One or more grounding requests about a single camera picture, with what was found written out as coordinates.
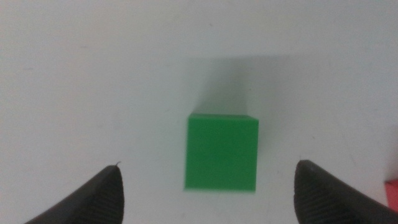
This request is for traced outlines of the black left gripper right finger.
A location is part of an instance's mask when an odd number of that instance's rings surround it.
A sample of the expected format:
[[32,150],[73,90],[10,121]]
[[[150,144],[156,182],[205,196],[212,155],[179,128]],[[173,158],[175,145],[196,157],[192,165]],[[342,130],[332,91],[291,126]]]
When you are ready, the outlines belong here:
[[397,224],[397,212],[310,160],[299,161],[295,169],[294,209],[300,224]]

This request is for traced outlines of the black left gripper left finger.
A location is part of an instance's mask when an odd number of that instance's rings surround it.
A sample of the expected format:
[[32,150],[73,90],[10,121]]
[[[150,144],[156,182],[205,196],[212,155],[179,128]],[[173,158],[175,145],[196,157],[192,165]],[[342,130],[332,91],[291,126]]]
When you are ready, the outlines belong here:
[[120,168],[107,166],[28,224],[122,224],[124,190]]

